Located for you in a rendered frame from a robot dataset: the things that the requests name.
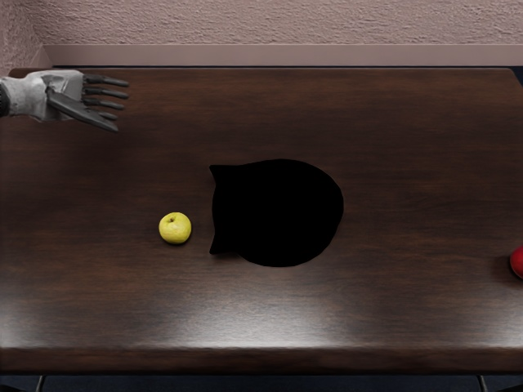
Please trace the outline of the red fruit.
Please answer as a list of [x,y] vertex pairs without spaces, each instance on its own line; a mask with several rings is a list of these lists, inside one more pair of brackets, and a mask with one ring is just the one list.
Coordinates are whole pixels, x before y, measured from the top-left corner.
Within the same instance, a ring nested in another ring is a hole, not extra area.
[[523,245],[512,252],[509,262],[512,272],[523,280]]

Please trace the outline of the yellow-green apple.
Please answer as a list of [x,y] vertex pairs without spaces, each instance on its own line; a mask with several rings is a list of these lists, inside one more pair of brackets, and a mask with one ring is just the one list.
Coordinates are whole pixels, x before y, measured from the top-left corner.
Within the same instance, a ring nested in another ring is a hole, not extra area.
[[189,240],[191,232],[191,221],[184,213],[170,212],[159,221],[159,235],[167,243],[181,245]]

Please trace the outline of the black cat-shaped plate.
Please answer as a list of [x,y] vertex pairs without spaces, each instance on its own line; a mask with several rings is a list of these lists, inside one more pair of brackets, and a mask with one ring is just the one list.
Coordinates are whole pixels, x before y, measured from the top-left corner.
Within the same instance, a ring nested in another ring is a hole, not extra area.
[[212,165],[213,255],[235,253],[256,265],[290,267],[320,255],[344,212],[335,180],[309,163],[273,159]]

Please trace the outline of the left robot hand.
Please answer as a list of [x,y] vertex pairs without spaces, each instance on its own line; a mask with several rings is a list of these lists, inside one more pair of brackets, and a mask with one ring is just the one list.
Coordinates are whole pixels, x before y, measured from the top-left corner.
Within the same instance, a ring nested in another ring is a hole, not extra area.
[[124,105],[101,97],[126,100],[127,93],[107,86],[128,87],[129,83],[76,69],[49,69],[28,73],[23,78],[1,77],[0,85],[10,101],[5,117],[28,116],[39,122],[74,119],[116,132],[118,127],[114,122],[118,117],[97,107],[124,109]]

